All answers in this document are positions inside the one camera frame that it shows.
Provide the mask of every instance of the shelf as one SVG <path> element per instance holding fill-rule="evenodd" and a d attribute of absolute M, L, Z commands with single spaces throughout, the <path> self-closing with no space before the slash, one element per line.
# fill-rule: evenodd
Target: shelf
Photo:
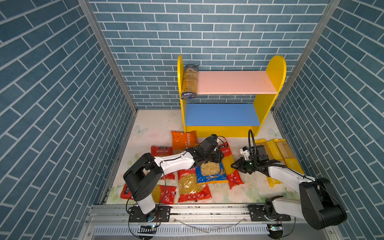
<path fill-rule="evenodd" d="M 260 126 L 253 104 L 189 103 L 186 108 L 186 126 Z"/>
<path fill-rule="evenodd" d="M 199 71 L 197 94 L 276 94 L 266 71 Z"/>

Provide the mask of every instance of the blue shelf board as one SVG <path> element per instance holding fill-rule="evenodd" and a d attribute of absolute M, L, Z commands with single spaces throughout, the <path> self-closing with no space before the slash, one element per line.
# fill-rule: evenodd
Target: blue shelf board
<path fill-rule="evenodd" d="M 260 126 L 253 104 L 188 103 L 186 107 L 186 126 Z"/>

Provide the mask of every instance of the blue brick wall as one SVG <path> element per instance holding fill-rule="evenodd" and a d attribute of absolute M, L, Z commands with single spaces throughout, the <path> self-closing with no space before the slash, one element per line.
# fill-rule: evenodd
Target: blue brick wall
<path fill-rule="evenodd" d="M 384 234 L 384 1 L 342 0 L 277 116 L 305 172 L 330 179 L 344 239 Z"/>
<path fill-rule="evenodd" d="M 72 239 L 132 115 L 77 0 L 0 1 L 0 239 Z"/>
<path fill-rule="evenodd" d="M 265 70 L 282 55 L 289 76 L 328 1 L 90 2 L 138 108 L 179 108 L 179 54 L 201 71 Z"/>

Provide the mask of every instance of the pink shelf board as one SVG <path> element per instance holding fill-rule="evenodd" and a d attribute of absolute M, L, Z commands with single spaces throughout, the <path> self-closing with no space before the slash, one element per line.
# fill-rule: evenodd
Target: pink shelf board
<path fill-rule="evenodd" d="M 276 94 L 266 71 L 200 71 L 197 94 Z"/>

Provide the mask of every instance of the blue pasta package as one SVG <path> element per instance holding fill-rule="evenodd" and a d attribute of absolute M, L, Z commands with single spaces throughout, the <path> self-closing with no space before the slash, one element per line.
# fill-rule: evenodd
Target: blue pasta package
<path fill-rule="evenodd" d="M 197 184 L 228 183 L 222 163 L 208 162 L 196 168 Z"/>

